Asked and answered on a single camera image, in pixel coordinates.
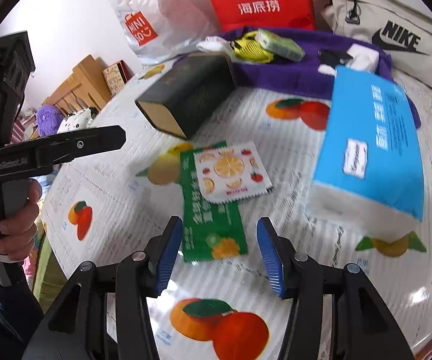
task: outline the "white wall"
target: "white wall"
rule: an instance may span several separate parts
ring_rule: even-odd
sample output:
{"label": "white wall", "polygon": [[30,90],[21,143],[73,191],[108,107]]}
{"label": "white wall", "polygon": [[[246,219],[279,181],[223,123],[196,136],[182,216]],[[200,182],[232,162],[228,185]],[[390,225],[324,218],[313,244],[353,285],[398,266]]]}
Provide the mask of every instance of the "white wall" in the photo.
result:
{"label": "white wall", "polygon": [[[216,23],[209,0],[190,1]],[[399,1],[431,15],[421,0]],[[315,0],[317,16],[324,4]],[[26,107],[38,107],[88,54],[107,64],[123,59],[134,72],[141,69],[107,0],[21,0],[1,24],[0,35],[23,30],[29,33],[36,63]]]}

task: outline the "fruit pattern tablecloth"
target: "fruit pattern tablecloth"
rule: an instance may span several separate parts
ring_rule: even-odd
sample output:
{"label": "fruit pattern tablecloth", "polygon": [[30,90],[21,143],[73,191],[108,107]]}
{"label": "fruit pattern tablecloth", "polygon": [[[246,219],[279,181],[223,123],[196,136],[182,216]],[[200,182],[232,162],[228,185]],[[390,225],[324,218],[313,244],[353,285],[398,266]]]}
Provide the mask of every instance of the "fruit pattern tablecloth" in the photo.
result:
{"label": "fruit pattern tablecloth", "polygon": [[[170,66],[166,64],[162,74]],[[121,125],[127,134],[123,148],[73,161],[54,181],[42,219],[61,268],[69,276],[84,260],[100,266],[119,262],[160,234],[171,215],[182,216],[181,150],[222,140],[229,145],[253,141],[274,189],[238,204],[249,253],[192,264],[177,258],[167,290],[158,299],[148,299],[161,358],[226,360],[231,353],[246,360],[277,358],[290,301],[279,300],[265,277],[256,241],[261,216],[269,216],[278,234],[289,238],[297,251],[322,264],[359,264],[416,357],[424,358],[432,349],[432,90],[401,72],[394,75],[415,103],[422,123],[418,139],[426,190],[419,233],[409,231],[397,243],[385,244],[305,214],[330,102],[238,88],[194,139],[182,143],[154,130],[134,104],[160,78],[158,72],[147,79],[136,76],[94,122]],[[113,297],[108,303],[108,331],[115,337]],[[325,297],[323,359],[328,356],[330,315],[330,299]],[[252,350],[234,352],[240,347]]]}

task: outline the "metal screw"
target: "metal screw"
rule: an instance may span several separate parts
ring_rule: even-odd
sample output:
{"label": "metal screw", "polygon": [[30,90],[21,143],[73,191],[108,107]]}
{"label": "metal screw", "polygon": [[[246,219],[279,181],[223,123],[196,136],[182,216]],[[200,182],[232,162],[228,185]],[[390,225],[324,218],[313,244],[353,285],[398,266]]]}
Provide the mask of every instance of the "metal screw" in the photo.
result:
{"label": "metal screw", "polygon": [[294,259],[302,263],[304,261],[308,261],[308,255],[306,253],[299,251],[294,254]]}
{"label": "metal screw", "polygon": [[356,264],[348,264],[347,270],[350,271],[352,274],[358,274],[361,268],[359,268],[359,265]]}
{"label": "metal screw", "polygon": [[132,259],[134,261],[142,261],[146,258],[146,254],[143,251],[134,252],[132,255]]}
{"label": "metal screw", "polygon": [[92,269],[92,263],[90,261],[85,261],[85,262],[81,263],[81,265],[79,266],[79,269],[81,269],[81,271],[83,271],[83,272],[90,271]]}

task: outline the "blue box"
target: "blue box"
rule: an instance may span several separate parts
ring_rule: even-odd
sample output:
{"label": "blue box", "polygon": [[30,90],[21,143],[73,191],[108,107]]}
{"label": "blue box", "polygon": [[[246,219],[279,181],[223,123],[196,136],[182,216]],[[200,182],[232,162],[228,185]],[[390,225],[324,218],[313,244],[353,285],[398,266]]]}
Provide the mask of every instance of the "blue box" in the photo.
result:
{"label": "blue box", "polygon": [[338,67],[308,213],[393,242],[417,230],[423,204],[421,152],[403,88]]}

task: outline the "finger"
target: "finger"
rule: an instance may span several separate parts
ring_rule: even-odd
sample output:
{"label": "finger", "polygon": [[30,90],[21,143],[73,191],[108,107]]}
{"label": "finger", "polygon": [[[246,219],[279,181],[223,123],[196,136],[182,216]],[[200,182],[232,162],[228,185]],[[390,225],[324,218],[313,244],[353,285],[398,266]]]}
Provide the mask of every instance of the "finger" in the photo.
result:
{"label": "finger", "polygon": [[30,202],[37,203],[42,196],[42,187],[37,180],[33,178],[30,180],[31,185],[29,186],[28,198]]}
{"label": "finger", "polygon": [[5,219],[0,223],[0,230],[5,235],[22,234],[29,229],[37,216],[39,215],[39,206],[32,202],[26,205],[12,218]]}
{"label": "finger", "polygon": [[27,244],[31,242],[36,234],[37,226],[33,224],[28,231],[22,234],[10,235],[0,239],[0,253],[11,254],[23,249]]}
{"label": "finger", "polygon": [[12,261],[22,261],[27,256],[29,256],[33,247],[34,247],[34,239],[32,239],[31,242],[29,244],[25,245],[25,247],[23,247],[22,249],[19,249],[16,252],[8,254],[8,257]]}

